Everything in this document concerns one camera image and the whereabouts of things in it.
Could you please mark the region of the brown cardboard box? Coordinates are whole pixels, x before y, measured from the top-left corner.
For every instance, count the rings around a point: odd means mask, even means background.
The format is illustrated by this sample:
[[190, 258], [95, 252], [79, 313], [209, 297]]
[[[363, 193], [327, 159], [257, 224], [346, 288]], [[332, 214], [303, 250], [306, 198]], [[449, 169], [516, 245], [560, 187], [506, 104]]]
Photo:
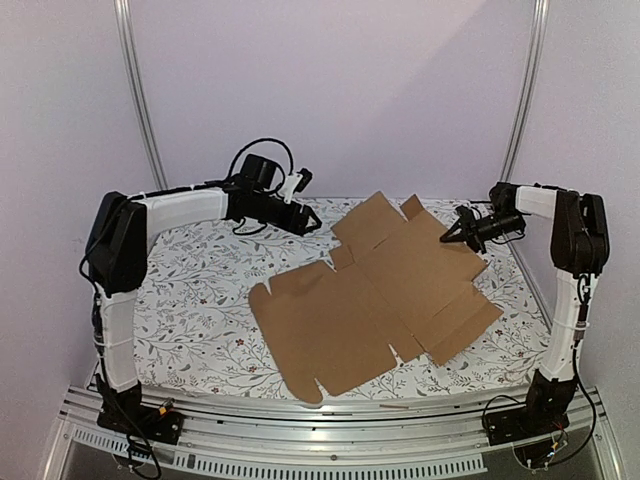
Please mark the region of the brown cardboard box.
[[485, 261], [444, 244], [417, 197], [376, 193], [333, 227], [338, 246], [255, 285], [251, 311], [287, 389], [317, 404], [428, 354], [444, 365], [501, 310], [474, 285]]

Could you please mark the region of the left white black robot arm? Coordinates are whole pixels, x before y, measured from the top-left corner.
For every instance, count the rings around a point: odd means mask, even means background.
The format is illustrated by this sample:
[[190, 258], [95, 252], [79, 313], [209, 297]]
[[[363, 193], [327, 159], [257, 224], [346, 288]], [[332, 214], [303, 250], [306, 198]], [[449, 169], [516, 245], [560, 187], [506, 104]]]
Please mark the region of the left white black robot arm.
[[152, 193], [107, 193], [100, 204], [81, 275], [93, 294], [93, 341], [100, 362], [96, 380], [103, 399], [102, 428], [165, 443], [176, 442], [184, 418], [171, 403], [147, 407], [134, 362], [134, 304], [147, 275], [147, 257], [158, 235], [203, 221], [248, 219], [304, 236], [322, 225], [314, 211], [294, 201], [313, 178], [302, 168], [272, 184], [278, 163], [249, 154], [222, 180]]

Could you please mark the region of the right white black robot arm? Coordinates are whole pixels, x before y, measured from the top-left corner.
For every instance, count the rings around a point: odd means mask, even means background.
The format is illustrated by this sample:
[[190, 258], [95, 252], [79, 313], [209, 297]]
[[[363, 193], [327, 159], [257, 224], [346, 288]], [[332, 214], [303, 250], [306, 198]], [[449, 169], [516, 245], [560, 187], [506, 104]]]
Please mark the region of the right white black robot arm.
[[579, 359], [593, 294], [610, 255], [604, 201], [557, 186], [497, 183], [489, 192], [492, 212], [478, 217], [459, 206], [458, 218], [441, 235], [443, 243], [464, 243], [484, 252], [488, 242], [522, 237], [526, 217], [551, 221], [550, 256], [557, 289], [551, 339], [530, 383], [524, 404], [486, 413], [482, 424], [492, 445], [517, 442], [568, 427], [568, 407], [585, 390]]

